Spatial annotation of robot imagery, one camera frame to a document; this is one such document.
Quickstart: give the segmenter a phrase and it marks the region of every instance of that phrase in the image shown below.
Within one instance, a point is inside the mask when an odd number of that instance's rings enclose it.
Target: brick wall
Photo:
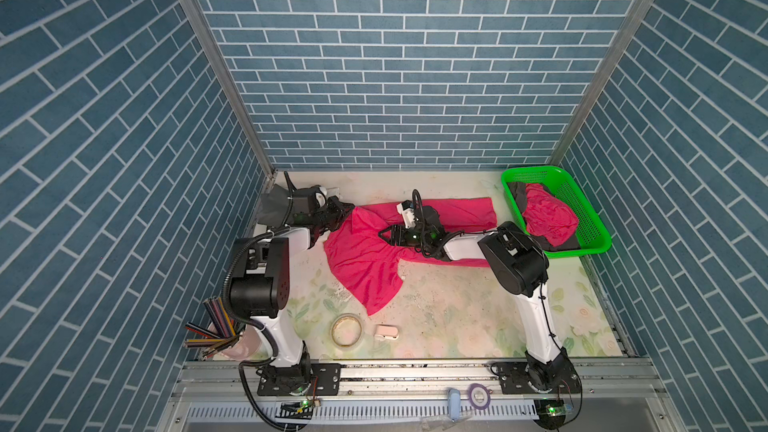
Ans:
[[[564,162],[690,430],[766,429],[768,0],[656,0]]]
[[[279,168],[543,163],[631,0],[200,0]]]
[[[155,426],[263,179],[178,2],[0,0],[0,111],[0,430]]]

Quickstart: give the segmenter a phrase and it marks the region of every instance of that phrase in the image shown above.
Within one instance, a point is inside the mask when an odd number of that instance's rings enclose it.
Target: green basket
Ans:
[[[571,174],[562,168],[555,166],[517,167],[505,170],[502,174],[502,185],[504,185],[505,196],[512,210],[513,219],[528,234],[525,229],[525,220],[509,191],[508,182],[544,184],[549,187],[555,197],[568,204],[578,217],[576,238],[581,248],[562,252],[544,252],[547,256],[551,258],[580,257],[587,254],[601,254],[610,249],[608,230],[590,205],[589,200],[576,185]]]

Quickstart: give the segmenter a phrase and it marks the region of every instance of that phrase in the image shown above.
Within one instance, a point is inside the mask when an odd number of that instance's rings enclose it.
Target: pink cloth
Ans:
[[[487,267],[482,259],[442,262],[425,258],[412,248],[393,247],[379,238],[379,232],[392,224],[402,224],[397,204],[355,207],[352,215],[325,243],[328,265],[336,278],[366,306],[368,315],[380,311],[400,290],[397,274],[400,260],[445,265]],[[490,198],[448,198],[425,200],[434,207],[447,232],[480,232],[496,226],[496,212]]]
[[[528,206],[523,212],[531,235],[545,237],[550,244],[563,245],[578,227],[578,217],[565,202],[546,193],[542,184],[525,186]]]

